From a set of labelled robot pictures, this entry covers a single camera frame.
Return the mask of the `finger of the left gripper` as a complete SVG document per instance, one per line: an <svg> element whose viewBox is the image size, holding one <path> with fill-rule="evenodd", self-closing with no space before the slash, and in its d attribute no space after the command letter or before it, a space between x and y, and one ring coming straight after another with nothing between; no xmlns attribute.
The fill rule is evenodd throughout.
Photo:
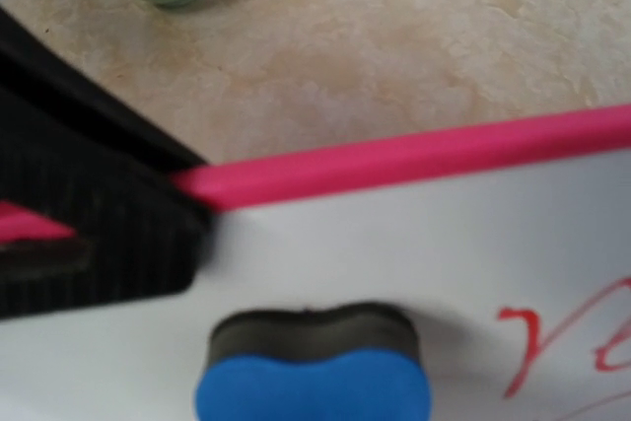
<svg viewBox="0 0 631 421"><path fill-rule="evenodd" d="M1 316L17 318L186 289L212 213L171 175L1 94L1 198L31 211L1 232Z"/></svg>
<svg viewBox="0 0 631 421"><path fill-rule="evenodd" d="M1 12L1 86L79 135L162 175L206 164Z"/></svg>

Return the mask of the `blue whiteboard eraser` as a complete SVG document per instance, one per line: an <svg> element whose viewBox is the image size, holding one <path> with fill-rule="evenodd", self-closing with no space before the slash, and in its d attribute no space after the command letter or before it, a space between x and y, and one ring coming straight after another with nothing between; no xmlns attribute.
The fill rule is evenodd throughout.
<svg viewBox="0 0 631 421"><path fill-rule="evenodd" d="M198 419L427 420L420 340L398 308L256 310L219 322L197 385Z"/></svg>

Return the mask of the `pink framed whiteboard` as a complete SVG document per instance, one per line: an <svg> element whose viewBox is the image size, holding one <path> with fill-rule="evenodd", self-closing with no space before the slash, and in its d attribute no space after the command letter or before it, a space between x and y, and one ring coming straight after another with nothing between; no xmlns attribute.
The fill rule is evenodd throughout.
<svg viewBox="0 0 631 421"><path fill-rule="evenodd" d="M201 168L220 211L183 296L1 326L5 420L200 420L213 328L378 302L420 340L427 420L630 416L630 109Z"/></svg>

